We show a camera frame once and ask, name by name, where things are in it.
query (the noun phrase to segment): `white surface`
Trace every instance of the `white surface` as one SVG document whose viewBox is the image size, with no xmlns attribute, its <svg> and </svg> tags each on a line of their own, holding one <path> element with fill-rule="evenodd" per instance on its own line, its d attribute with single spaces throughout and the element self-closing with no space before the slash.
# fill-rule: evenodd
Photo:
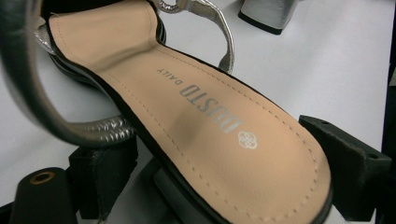
<svg viewBox="0 0 396 224">
<path fill-rule="evenodd" d="M 243 1 L 213 2 L 223 11 L 233 33 L 234 76 L 296 119 L 302 114 L 325 119 L 380 149 L 393 0 L 304 0 L 281 36 L 270 35 L 238 19 Z M 214 24 L 188 13 L 162 13 L 161 17 L 169 46 L 218 63 L 226 45 Z M 94 120 L 117 113 L 98 91 L 61 75 L 45 52 L 37 54 L 45 87 L 66 118 Z M 0 205 L 3 205 L 13 201 L 17 184 L 24 176 L 50 166 L 66 168 L 67 157 L 76 147 L 28 121 L 12 102 L 3 79 L 0 105 Z M 139 166 L 148 160 L 146 155 Z M 123 195 L 128 195 L 128 190 L 127 186 Z M 118 202 L 113 212 L 117 215 L 110 215 L 108 223 L 131 220 L 129 210 L 120 206 L 125 200 L 121 197 L 119 201 L 122 203 Z M 333 209 L 327 223 L 345 221 Z"/>
</svg>

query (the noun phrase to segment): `heel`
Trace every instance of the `heel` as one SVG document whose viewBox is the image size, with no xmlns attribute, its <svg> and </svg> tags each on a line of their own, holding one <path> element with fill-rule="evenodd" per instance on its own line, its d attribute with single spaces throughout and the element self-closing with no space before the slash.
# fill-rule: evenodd
<svg viewBox="0 0 396 224">
<path fill-rule="evenodd" d="M 238 17 L 266 32 L 280 35 L 298 0 L 246 0 Z"/>
</svg>

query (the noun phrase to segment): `shoe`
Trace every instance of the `shoe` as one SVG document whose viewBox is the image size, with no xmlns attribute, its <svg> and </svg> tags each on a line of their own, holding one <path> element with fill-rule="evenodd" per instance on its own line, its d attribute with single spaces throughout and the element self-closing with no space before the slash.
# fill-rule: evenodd
<svg viewBox="0 0 396 224">
<path fill-rule="evenodd" d="M 246 0 L 238 17 L 273 35 L 288 25 L 298 0 Z"/>
<path fill-rule="evenodd" d="M 56 62 L 89 78 L 123 115 L 93 123 L 64 121 L 36 79 L 32 20 L 38 3 L 0 4 L 1 53 L 11 91 L 51 133 L 96 147 L 127 139 L 133 128 L 212 223 L 324 221 L 331 172 L 318 142 L 248 85 L 163 45 L 150 2 L 54 12 L 47 19 Z"/>
</svg>

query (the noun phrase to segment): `ankle strap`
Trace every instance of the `ankle strap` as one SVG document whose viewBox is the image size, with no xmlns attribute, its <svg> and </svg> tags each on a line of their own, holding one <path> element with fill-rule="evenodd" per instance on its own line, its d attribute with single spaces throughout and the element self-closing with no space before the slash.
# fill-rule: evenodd
<svg viewBox="0 0 396 224">
<path fill-rule="evenodd" d="M 31 121 L 79 146 L 104 147 L 132 137 L 134 132 L 122 117 L 72 123 L 56 111 L 35 67 L 34 27 L 40 6 L 41 1 L 0 1 L 0 53 L 16 104 Z"/>
<path fill-rule="evenodd" d="M 189 11 L 197 16 L 213 21 L 223 32 L 227 40 L 227 52 L 220 60 L 219 69 L 231 74 L 233 72 L 233 37 L 220 9 L 207 0 L 178 0 L 176 5 L 168 5 L 163 0 L 150 0 L 156 8 L 167 13 Z"/>
</svg>

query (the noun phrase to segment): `tan footbed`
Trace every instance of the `tan footbed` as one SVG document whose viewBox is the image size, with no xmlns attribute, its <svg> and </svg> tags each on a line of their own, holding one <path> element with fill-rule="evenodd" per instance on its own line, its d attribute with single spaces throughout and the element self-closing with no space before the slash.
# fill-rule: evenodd
<svg viewBox="0 0 396 224">
<path fill-rule="evenodd" d="M 108 83 L 191 187 L 232 223 L 310 223 L 331 176 L 318 142 L 240 82 L 156 41 L 144 0 L 53 15 L 59 50 Z"/>
</svg>

